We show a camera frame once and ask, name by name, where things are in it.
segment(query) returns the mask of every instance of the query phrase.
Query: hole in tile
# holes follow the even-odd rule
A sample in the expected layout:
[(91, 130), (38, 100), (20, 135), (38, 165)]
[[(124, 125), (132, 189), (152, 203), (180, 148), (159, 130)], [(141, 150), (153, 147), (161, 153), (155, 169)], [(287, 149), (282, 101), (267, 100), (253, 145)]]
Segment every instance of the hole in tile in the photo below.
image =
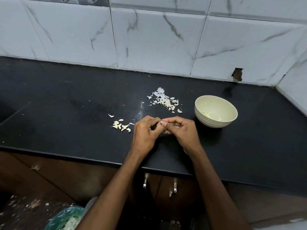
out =
[(234, 77), (237, 81), (242, 81), (242, 70), (243, 69), (235, 68), (231, 76)]

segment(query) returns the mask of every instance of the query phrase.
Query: black countertop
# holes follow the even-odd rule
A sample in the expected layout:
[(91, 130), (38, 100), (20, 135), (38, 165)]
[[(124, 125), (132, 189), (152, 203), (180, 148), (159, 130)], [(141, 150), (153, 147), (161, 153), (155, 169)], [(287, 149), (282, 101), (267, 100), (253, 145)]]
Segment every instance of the black countertop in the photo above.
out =
[[(159, 87), (179, 99), (182, 114), (148, 106)], [(202, 95), (230, 101), (236, 121), (203, 126), (194, 114)], [(0, 108), (2, 150), (114, 166), (129, 151), (133, 126), (121, 132), (110, 127), (113, 121), (180, 115), (195, 120), (222, 180), (307, 194), (307, 118), (274, 88), (0, 57)], [(158, 138), (142, 167), (177, 177), (194, 173), (174, 136)]]

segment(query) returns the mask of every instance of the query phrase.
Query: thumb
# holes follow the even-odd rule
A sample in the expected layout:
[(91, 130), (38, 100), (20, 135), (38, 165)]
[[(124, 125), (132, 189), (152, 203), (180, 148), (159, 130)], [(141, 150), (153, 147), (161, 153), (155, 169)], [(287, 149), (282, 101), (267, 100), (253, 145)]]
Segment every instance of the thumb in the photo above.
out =
[(158, 136), (164, 131), (164, 126), (162, 124), (158, 123), (156, 129), (152, 131), (152, 134), (155, 136), (155, 138), (158, 138)]
[(171, 123), (163, 122), (162, 125), (165, 127), (166, 130), (170, 131), (175, 136), (177, 136), (178, 131), (180, 131), (180, 129), (176, 128)]

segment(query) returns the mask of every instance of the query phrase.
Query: white bowl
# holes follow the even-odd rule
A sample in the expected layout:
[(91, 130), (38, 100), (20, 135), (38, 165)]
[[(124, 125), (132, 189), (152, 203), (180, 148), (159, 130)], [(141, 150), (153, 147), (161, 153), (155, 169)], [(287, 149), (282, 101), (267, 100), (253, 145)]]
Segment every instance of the white bowl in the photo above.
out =
[(225, 127), (238, 117), (238, 111), (233, 104), (212, 95), (198, 97), (194, 110), (202, 124), (213, 128)]

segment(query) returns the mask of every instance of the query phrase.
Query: green plastic bag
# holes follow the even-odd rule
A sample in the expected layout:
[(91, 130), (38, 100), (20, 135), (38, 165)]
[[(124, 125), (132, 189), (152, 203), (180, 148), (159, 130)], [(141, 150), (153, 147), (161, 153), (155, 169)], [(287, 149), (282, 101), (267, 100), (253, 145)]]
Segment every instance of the green plastic bag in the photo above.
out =
[(59, 230), (72, 218), (79, 218), (82, 216), (84, 208), (80, 206), (71, 206), (59, 212), (52, 218), (44, 230)]

